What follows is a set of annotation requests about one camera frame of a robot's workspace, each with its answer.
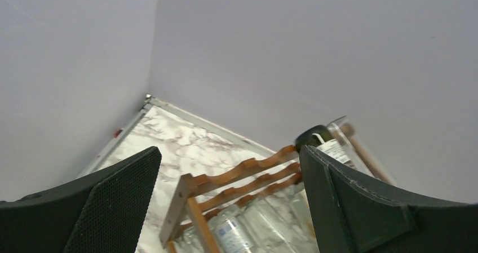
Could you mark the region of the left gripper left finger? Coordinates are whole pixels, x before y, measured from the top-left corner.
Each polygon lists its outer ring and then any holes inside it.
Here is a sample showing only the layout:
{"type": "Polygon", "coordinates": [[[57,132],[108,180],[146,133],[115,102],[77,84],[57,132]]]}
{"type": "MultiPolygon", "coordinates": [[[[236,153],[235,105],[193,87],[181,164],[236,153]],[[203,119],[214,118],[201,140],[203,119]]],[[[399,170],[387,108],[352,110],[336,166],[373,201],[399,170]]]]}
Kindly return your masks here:
{"type": "Polygon", "coordinates": [[[162,155],[149,147],[63,185],[1,202],[2,252],[134,252],[162,155]]]}

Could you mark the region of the green wine bottle white label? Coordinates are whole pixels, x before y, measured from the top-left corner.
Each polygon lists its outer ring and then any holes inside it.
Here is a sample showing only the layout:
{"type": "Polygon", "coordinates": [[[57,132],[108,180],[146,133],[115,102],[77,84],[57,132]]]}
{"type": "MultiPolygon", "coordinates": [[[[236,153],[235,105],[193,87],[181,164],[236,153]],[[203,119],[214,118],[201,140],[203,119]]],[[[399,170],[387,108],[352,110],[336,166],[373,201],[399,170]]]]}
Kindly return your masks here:
{"type": "Polygon", "coordinates": [[[299,153],[301,148],[305,145],[313,146],[340,163],[355,170],[357,169],[344,149],[340,146],[337,139],[332,136],[324,125],[317,125],[306,130],[294,141],[294,147],[297,153],[299,153]]]}

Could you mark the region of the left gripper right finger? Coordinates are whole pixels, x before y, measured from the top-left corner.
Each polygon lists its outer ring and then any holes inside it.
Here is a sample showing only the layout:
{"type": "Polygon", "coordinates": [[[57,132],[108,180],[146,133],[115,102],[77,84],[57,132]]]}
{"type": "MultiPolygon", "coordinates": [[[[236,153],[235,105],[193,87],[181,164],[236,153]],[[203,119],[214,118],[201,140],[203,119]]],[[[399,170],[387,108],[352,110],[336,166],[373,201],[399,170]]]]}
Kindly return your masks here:
{"type": "Polygon", "coordinates": [[[477,251],[477,204],[400,189],[312,146],[299,161],[321,252],[477,251]]]}

